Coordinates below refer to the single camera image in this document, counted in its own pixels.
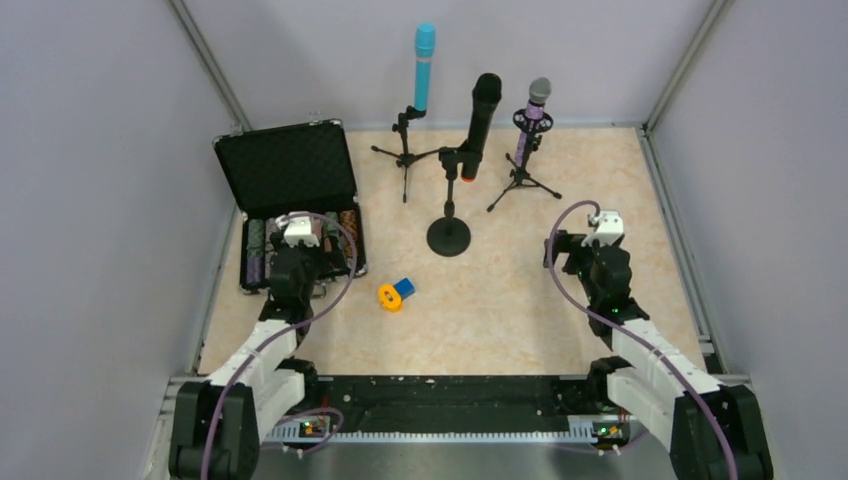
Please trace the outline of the black shock-mount tripod stand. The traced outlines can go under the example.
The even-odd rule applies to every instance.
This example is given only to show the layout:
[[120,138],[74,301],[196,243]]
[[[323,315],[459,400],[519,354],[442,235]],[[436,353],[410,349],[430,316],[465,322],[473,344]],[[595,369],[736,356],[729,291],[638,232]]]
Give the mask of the black shock-mount tripod stand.
[[497,204],[500,202],[500,200],[509,191],[516,190],[516,189],[540,188],[540,189],[544,190],[545,192],[547,192],[548,194],[552,195],[557,200],[560,200],[560,199],[563,198],[561,193],[559,193],[559,192],[549,188],[548,186],[542,184],[541,182],[537,181],[528,171],[528,165],[529,165],[530,157],[533,153],[536,153],[538,151],[538,149],[541,145],[541,142],[542,142],[543,134],[541,135],[541,138],[539,139],[538,145],[534,148],[534,151],[529,155],[529,158],[527,159],[527,161],[526,161],[526,163],[523,167],[519,168],[515,163],[514,154],[516,152],[513,155],[510,155],[509,153],[505,154],[505,159],[512,166],[512,169],[510,170],[511,182],[507,187],[505,187],[503,189],[501,194],[487,207],[487,209],[486,209],[487,212],[492,212],[495,209],[495,207],[497,206]]

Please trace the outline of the black round-base microphone stand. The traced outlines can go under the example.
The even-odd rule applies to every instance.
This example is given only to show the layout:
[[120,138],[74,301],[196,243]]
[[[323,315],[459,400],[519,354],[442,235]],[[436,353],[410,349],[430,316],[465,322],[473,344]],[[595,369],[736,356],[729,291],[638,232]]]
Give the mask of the black round-base microphone stand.
[[439,160],[447,180],[447,196],[443,216],[430,224],[426,235],[427,245],[437,255],[456,257],[464,253],[471,243],[470,228],[455,216],[454,183],[460,176],[460,166],[467,163],[478,166],[481,159],[480,154],[461,147],[439,150]]

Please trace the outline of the purple glitter microphone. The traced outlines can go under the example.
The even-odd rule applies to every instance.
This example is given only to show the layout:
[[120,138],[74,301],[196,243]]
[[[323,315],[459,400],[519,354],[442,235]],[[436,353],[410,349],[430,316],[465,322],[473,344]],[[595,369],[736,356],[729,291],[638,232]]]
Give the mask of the purple glitter microphone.
[[538,145],[541,135],[553,127],[552,117],[545,112],[545,105],[552,93],[547,77],[533,80],[529,86],[529,98],[524,109],[513,114],[513,124],[521,131],[514,160],[521,168]]

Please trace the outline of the black tripod microphone stand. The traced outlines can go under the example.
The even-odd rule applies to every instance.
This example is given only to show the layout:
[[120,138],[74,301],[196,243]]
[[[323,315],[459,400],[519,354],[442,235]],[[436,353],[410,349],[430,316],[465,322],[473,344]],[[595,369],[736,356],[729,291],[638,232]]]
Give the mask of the black tripod microphone stand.
[[395,153],[385,150],[376,145],[371,146],[371,150],[373,152],[377,152],[380,154],[384,154],[395,159],[395,164],[398,168],[403,170],[403,190],[402,190],[402,202],[408,202],[408,173],[409,168],[418,162],[421,159],[424,159],[428,156],[437,154],[440,152],[441,147],[437,147],[436,149],[425,151],[422,153],[413,153],[410,151],[409,146],[409,126],[410,122],[413,120],[422,119],[426,116],[425,110],[418,110],[414,106],[410,105],[405,108],[404,111],[399,112],[397,115],[396,122],[392,125],[391,130],[394,133],[397,133],[401,142],[401,152]]

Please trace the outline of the black orange-tipped microphone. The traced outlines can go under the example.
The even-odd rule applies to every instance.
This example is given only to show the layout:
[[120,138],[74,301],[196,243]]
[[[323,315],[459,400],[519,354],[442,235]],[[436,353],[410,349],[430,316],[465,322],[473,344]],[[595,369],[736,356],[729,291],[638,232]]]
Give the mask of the black orange-tipped microphone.
[[472,114],[466,140],[460,147],[460,177],[466,182],[476,179],[492,119],[502,98],[502,81],[495,73],[484,73],[472,90]]

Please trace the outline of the teal blue microphone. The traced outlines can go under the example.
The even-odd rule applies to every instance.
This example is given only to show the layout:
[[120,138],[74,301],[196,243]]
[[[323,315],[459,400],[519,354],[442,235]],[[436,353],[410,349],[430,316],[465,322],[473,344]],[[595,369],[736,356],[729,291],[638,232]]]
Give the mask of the teal blue microphone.
[[419,24],[414,37],[416,64],[413,107],[420,112],[428,109],[432,58],[435,47],[435,26],[431,23]]

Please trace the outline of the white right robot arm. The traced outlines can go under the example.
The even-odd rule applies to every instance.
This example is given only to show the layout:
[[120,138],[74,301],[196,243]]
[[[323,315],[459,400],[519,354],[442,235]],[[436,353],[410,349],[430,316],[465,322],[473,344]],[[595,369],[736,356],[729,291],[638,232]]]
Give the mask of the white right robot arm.
[[631,294],[630,255],[620,244],[565,230],[544,242],[544,267],[565,255],[564,273],[586,294],[590,328],[613,353],[591,364],[595,395],[635,415],[680,479],[774,478],[754,392],[697,367],[663,337]]

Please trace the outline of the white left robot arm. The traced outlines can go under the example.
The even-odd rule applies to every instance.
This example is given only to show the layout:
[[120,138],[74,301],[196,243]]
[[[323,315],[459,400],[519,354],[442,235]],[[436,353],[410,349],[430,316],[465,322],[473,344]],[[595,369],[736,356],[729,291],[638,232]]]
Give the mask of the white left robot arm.
[[168,458],[176,479],[249,479],[261,442],[306,397],[314,371],[292,354],[309,330],[320,247],[282,245],[271,256],[268,299],[248,339],[224,365],[177,392]]

